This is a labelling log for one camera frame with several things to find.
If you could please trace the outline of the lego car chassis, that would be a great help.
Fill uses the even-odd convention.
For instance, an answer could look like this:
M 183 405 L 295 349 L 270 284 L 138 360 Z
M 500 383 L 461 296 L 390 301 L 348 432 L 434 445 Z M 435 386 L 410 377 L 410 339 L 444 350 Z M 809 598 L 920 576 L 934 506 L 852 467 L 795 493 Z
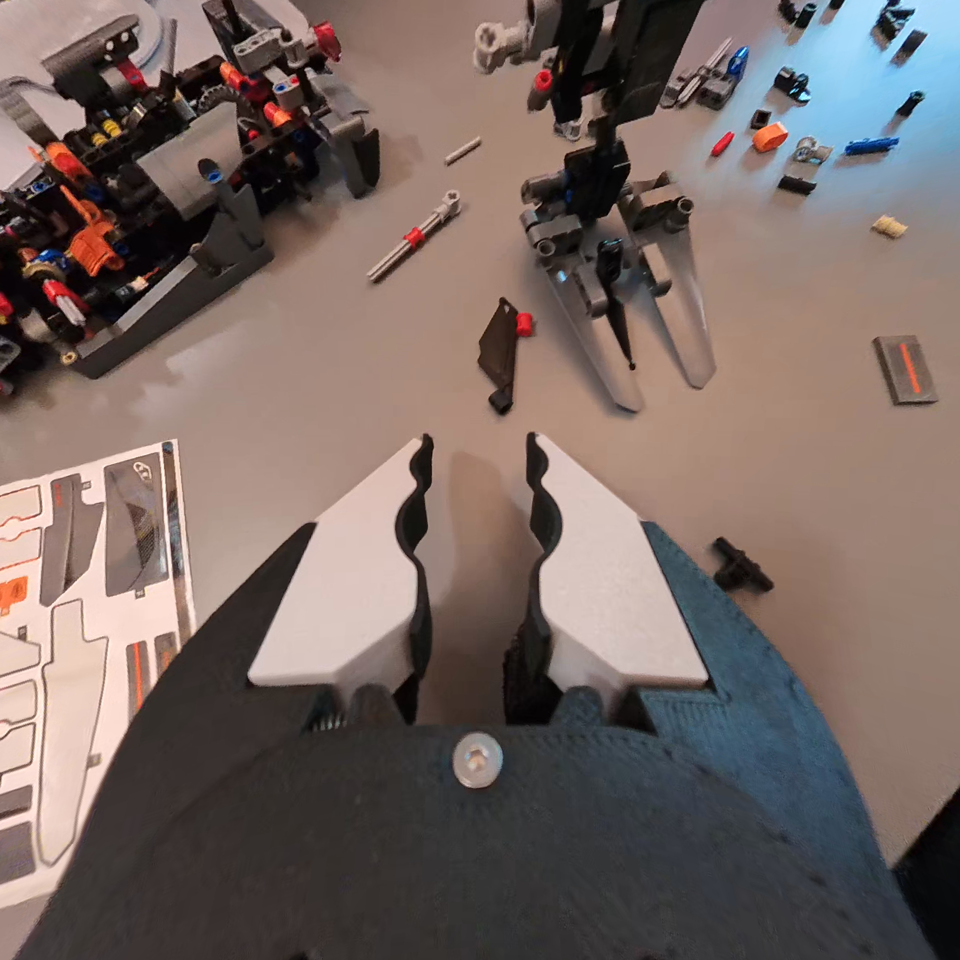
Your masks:
M 294 32 L 258 2 L 202 2 L 221 54 L 156 82 L 135 65 L 139 18 L 115 17 L 41 66 L 83 124 L 56 133 L 2 78 L 2 115 L 33 167 L 2 189 L 1 389 L 57 358 L 101 378 L 274 258 L 264 218 L 334 162 L 355 199 L 380 178 L 370 109 L 332 66 L 317 2 Z

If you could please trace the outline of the grey lego axle red bush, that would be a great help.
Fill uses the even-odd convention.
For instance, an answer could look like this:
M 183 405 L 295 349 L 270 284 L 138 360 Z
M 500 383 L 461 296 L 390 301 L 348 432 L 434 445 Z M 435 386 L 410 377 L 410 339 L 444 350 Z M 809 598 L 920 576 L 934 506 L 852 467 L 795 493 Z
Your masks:
M 366 272 L 366 279 L 371 283 L 386 279 L 393 270 L 424 246 L 428 239 L 456 218 L 461 212 L 461 206 L 460 192 L 455 189 L 447 191 L 429 216 L 404 234 L 400 242 Z

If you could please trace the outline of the dark grey striped lego tile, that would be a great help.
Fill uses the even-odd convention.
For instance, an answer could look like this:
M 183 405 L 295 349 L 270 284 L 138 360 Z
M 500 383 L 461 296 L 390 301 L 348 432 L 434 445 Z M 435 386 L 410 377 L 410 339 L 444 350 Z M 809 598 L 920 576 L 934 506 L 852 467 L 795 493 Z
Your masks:
M 939 402 L 926 356 L 916 335 L 878 336 L 871 344 L 894 406 L 926 406 Z

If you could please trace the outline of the grey blade lego assembly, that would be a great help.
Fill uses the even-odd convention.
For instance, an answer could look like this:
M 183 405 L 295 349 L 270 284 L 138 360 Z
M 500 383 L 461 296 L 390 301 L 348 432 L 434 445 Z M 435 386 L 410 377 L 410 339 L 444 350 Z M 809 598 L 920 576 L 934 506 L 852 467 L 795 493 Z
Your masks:
M 716 373 L 702 289 L 694 262 L 693 200 L 676 174 L 628 181 L 616 197 L 624 237 L 598 239 L 578 215 L 562 207 L 571 195 L 569 174 L 526 180 L 520 222 L 562 313 L 612 403 L 636 414 L 642 394 L 634 370 L 625 301 L 618 283 L 627 275 L 628 303 L 659 321 L 689 386 L 703 389 Z

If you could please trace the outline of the black lego panel red pin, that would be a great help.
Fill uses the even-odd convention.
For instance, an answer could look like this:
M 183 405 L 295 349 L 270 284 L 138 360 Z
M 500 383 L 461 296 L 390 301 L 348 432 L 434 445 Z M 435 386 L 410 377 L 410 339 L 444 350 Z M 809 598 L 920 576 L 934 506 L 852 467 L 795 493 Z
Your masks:
M 505 416 L 514 406 L 518 343 L 532 337 L 534 330 L 533 316 L 501 296 L 479 339 L 477 363 L 494 386 L 487 401 L 499 416 Z

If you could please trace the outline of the scattered loose lego pieces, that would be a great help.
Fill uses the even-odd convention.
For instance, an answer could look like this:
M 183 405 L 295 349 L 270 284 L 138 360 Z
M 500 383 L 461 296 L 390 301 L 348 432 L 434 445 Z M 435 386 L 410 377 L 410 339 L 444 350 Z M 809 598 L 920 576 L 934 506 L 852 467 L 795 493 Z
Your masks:
M 832 20 L 845 2 L 825 2 L 824 17 L 821 22 Z M 877 17 L 870 29 L 873 38 L 879 43 L 882 50 L 894 42 L 910 19 L 915 15 L 915 6 L 908 6 L 908 2 L 882 2 Z M 813 17 L 819 9 L 819 2 L 776 2 L 776 16 L 790 31 L 800 33 L 810 27 Z M 906 63 L 922 46 L 928 34 L 923 30 L 911 30 L 904 41 L 895 50 L 892 63 L 901 66 Z M 724 55 L 721 62 L 709 78 L 690 101 L 713 111 L 719 111 L 726 106 L 742 82 L 749 62 L 750 48 L 743 45 L 733 50 L 729 56 Z M 797 107 L 805 106 L 810 102 L 810 76 L 798 72 L 790 66 L 782 66 L 776 73 L 771 90 L 780 94 Z M 912 90 L 894 112 L 892 118 L 893 129 L 898 129 L 903 122 L 910 118 L 919 104 L 926 99 L 923 90 Z M 783 121 L 774 121 L 773 113 L 769 109 L 758 108 L 751 114 L 748 130 L 750 131 L 750 150 L 758 155 L 766 155 L 778 150 L 786 144 L 789 138 L 788 128 Z M 709 156 L 712 160 L 721 157 L 733 144 L 736 138 L 732 130 L 725 131 L 724 135 L 711 146 Z M 900 143 L 900 138 L 893 135 L 865 137 L 848 141 L 842 152 L 842 159 L 855 160 L 857 158 L 886 156 Z M 789 162 L 796 166 L 815 165 L 826 163 L 835 151 L 834 145 L 823 143 L 817 137 L 805 135 L 798 138 L 792 150 Z M 776 185 L 776 189 L 791 193 L 799 197 L 809 197 L 815 190 L 817 183 L 809 174 L 784 174 Z M 872 233 L 884 236 L 891 240 L 902 238 L 908 230 L 903 223 L 890 214 L 878 217 L 871 225 Z

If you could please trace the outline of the black lego axle connector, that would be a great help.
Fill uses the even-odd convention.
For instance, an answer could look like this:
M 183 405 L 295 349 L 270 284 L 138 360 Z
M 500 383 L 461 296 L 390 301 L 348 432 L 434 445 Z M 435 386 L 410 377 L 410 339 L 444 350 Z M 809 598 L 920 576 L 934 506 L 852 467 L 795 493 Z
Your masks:
M 762 567 L 726 537 L 718 536 L 711 546 L 723 561 L 712 577 L 722 591 L 750 589 L 766 594 L 774 589 L 774 582 Z

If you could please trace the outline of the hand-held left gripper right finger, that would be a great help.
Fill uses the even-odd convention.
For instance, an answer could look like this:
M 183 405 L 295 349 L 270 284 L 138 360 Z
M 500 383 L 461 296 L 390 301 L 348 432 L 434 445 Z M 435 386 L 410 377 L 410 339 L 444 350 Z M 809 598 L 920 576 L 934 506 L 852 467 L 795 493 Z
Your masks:
M 525 476 L 539 554 L 504 660 L 510 724 L 545 724 L 579 688 L 615 716 L 634 689 L 703 691 L 710 675 L 640 515 L 545 434 Z

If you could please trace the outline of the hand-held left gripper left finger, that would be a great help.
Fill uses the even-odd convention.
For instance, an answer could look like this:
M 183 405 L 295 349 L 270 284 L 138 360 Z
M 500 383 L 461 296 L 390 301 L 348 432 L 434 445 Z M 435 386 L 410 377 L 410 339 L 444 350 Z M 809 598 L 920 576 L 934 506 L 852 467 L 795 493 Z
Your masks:
M 316 517 L 247 671 L 257 688 L 326 687 L 346 705 L 366 686 L 417 717 L 433 625 L 426 493 L 434 441 L 413 438 Z

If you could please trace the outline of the black lego door assembly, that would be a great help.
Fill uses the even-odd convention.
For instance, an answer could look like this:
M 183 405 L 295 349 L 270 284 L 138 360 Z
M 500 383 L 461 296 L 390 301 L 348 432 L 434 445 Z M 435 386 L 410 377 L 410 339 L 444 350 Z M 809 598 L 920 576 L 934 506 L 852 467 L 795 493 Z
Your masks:
M 591 146 L 566 154 L 555 174 L 529 178 L 524 228 L 572 216 L 587 225 L 606 217 L 631 172 L 618 127 L 654 114 L 700 15 L 703 1 L 534 1 L 514 26 L 485 22 L 474 34 L 474 66 L 492 74 L 507 64 L 540 66 L 527 98 L 530 113 L 550 108 L 557 125 L 583 118 L 598 95 Z

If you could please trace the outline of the sticker sheet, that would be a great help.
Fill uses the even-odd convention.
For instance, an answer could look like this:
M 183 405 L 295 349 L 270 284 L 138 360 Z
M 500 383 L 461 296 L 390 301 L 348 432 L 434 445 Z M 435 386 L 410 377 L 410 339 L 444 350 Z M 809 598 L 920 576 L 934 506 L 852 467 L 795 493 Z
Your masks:
M 174 438 L 2 486 L 1 906 L 46 897 L 197 626 Z

